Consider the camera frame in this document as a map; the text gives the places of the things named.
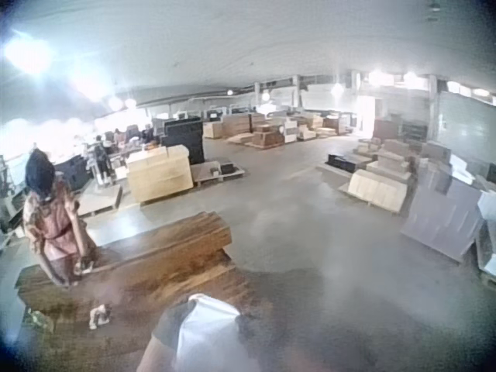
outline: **white cloth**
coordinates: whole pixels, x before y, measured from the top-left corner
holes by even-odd
[[[196,306],[179,330],[177,372],[260,371],[239,341],[239,312],[234,307],[204,294],[194,294],[189,301]]]

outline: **white ceiling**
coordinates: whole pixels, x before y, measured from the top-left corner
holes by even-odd
[[[428,0],[25,0],[11,27],[46,40],[57,62],[35,79],[2,59],[0,119],[106,111],[71,91],[76,66],[139,103],[378,67],[496,91],[490,17],[478,2],[438,3],[426,22]]]

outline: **pink dress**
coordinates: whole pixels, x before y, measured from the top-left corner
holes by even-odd
[[[53,199],[42,203],[38,194],[30,192],[24,205],[24,230],[35,253],[39,253],[44,245],[46,257],[58,260],[78,253],[71,219],[68,213],[77,213],[76,199],[60,175],[53,182]],[[86,239],[88,250],[96,245],[86,232],[85,224],[80,221],[83,239]]]

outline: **concrete floor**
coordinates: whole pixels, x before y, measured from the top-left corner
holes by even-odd
[[[402,217],[340,193],[315,169],[327,150],[356,141],[266,151],[205,141],[207,157],[228,157],[245,177],[142,208],[125,194],[117,212],[87,219],[88,231],[105,244],[216,211],[231,226],[229,255],[278,303],[288,334],[331,370],[480,370],[494,350],[496,292],[481,285],[473,257],[460,265],[402,236]],[[7,343],[22,316],[12,286],[31,262],[26,245],[0,257]]]

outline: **black hair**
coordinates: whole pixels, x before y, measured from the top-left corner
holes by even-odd
[[[26,163],[26,186],[46,199],[52,192],[54,179],[55,167],[48,156],[41,150],[33,150]]]

